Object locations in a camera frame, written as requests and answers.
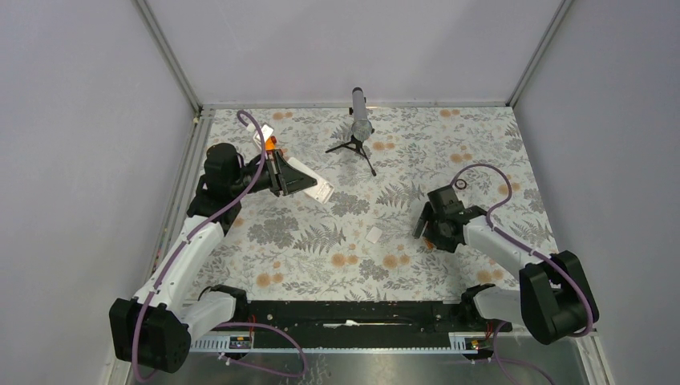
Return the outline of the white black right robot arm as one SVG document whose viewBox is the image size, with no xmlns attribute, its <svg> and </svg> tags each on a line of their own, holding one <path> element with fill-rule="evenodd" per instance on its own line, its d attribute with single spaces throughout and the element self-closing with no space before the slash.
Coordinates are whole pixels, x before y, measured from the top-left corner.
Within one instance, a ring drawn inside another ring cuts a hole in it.
<svg viewBox="0 0 680 385">
<path fill-rule="evenodd" d="M 519 282 L 518 290 L 494 284 L 466 289 L 456 317 L 470 330 L 490 321 L 525 327 L 544 345 L 591 329 L 600 313 L 582 264 L 565 250 L 547 254 L 488 220 L 479 206 L 465 206 L 451 186 L 427 194 L 414 238 L 454 253 L 467 246 L 490 257 Z"/>
</svg>

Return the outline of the aluminium frame rail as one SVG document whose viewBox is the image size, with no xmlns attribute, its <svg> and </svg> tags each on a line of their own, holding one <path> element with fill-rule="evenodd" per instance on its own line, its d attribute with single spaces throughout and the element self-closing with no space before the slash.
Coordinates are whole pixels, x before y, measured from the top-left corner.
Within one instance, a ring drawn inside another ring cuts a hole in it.
<svg viewBox="0 0 680 385">
<path fill-rule="evenodd" d="M 203 109 L 202 103 L 199 101 L 196 92 L 189 82 L 188 76 L 176 57 L 151 4 L 146 0 L 132 0 L 132 3 L 136 7 L 143 24 L 147 28 L 152 41 L 156 44 L 181 93 L 192 109 L 194 116 L 200 116 Z"/>
</svg>

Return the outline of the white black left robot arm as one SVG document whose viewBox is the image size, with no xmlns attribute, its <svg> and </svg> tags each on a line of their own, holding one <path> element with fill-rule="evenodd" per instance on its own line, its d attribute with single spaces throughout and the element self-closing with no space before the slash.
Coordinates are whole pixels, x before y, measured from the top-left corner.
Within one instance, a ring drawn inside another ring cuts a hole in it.
<svg viewBox="0 0 680 385">
<path fill-rule="evenodd" d="M 224 240 L 248 193 L 288 196 L 318 185 L 304 164 L 266 150 L 245 162 L 232 144 L 206 152 L 204 173 L 183 228 L 156 272 L 130 299 L 116 299 L 109 320 L 116 358 L 174 373 L 193 342 L 221 323 L 231 330 L 249 320 L 244 290 L 216 285 L 189 307 L 184 300 L 202 265 Z"/>
</svg>

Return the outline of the white air conditioner remote control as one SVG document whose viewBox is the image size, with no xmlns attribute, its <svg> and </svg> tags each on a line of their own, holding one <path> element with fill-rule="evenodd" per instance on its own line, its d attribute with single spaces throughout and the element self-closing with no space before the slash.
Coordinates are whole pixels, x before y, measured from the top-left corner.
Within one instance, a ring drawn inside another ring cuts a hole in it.
<svg viewBox="0 0 680 385">
<path fill-rule="evenodd" d="M 300 160 L 290 157 L 288 162 L 318 181 L 318 184 L 315 187 L 303 190 L 303 192 L 318 203 L 322 205 L 326 204 L 334 193 L 334 186 L 327 179 L 316 173 L 312 168 L 303 164 Z"/>
</svg>

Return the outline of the floral patterned table mat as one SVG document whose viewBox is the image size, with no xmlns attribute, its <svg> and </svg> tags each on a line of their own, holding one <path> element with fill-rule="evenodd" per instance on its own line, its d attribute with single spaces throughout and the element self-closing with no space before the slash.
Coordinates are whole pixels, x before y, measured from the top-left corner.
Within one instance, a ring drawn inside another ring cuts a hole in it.
<svg viewBox="0 0 680 385">
<path fill-rule="evenodd" d="M 340 148 L 352 122 L 345 108 L 255 109 L 277 146 L 333 186 L 322 205 L 302 192 L 245 197 L 228 236 L 197 274 L 189 297 L 224 284 L 252 300 L 456 300 L 468 287 L 518 282 L 467 246 L 428 249 L 412 236 L 427 194 L 460 174 L 466 205 L 494 208 L 494 221 L 530 245 L 557 250 L 512 109 L 396 107 L 369 112 L 364 144 L 377 172 Z M 376 244 L 366 240 L 382 230 Z"/>
</svg>

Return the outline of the white remote battery cover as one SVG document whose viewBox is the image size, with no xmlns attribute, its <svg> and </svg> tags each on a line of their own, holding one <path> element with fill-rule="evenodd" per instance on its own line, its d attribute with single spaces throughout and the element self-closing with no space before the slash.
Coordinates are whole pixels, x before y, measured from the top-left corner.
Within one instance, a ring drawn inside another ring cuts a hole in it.
<svg viewBox="0 0 680 385">
<path fill-rule="evenodd" d="M 366 235 L 366 240 L 372 244 L 376 244 L 380 237 L 383 235 L 383 231 L 378 227 L 372 227 Z"/>
</svg>

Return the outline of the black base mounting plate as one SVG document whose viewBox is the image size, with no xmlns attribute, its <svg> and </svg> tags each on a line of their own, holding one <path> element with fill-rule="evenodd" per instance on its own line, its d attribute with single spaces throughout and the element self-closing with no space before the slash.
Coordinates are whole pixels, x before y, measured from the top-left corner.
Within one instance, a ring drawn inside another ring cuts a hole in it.
<svg viewBox="0 0 680 385">
<path fill-rule="evenodd" d="M 252 301 L 243 320 L 265 329 L 219 326 L 192 351 L 475 354 L 491 346 L 498 321 L 468 325 L 459 303 L 442 301 Z"/>
</svg>

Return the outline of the orange toy car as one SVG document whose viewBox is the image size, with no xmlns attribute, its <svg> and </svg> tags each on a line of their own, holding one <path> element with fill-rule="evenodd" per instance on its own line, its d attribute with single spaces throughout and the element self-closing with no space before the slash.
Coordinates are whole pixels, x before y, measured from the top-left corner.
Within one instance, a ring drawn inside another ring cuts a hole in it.
<svg viewBox="0 0 680 385">
<path fill-rule="evenodd" d="M 277 149 L 277 139 L 275 136 L 270 136 L 265 142 L 265 150 L 272 152 Z"/>
</svg>

